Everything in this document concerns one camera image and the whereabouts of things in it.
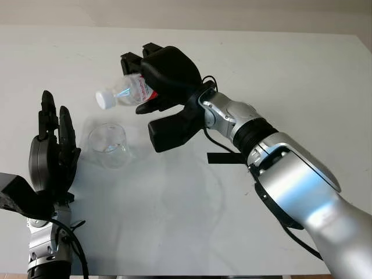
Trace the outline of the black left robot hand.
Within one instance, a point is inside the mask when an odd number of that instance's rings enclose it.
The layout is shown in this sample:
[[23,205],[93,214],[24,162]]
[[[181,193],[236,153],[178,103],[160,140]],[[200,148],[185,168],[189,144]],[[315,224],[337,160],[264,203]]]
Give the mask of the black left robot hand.
[[28,160],[34,191],[52,203],[72,203],[74,195],[69,189],[80,153],[68,108],[61,106],[57,112],[53,95],[45,90],[38,112],[38,134],[31,142]]

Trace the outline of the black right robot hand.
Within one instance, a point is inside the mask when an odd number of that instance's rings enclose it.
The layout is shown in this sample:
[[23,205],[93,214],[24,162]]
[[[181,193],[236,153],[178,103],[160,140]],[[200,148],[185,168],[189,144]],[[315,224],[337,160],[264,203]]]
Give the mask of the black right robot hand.
[[202,84],[194,62],[174,46],[162,47],[150,42],[142,47],[142,56],[127,52],[121,55],[120,63],[124,76],[141,74],[156,92],[155,97],[137,106],[138,115],[185,105]]

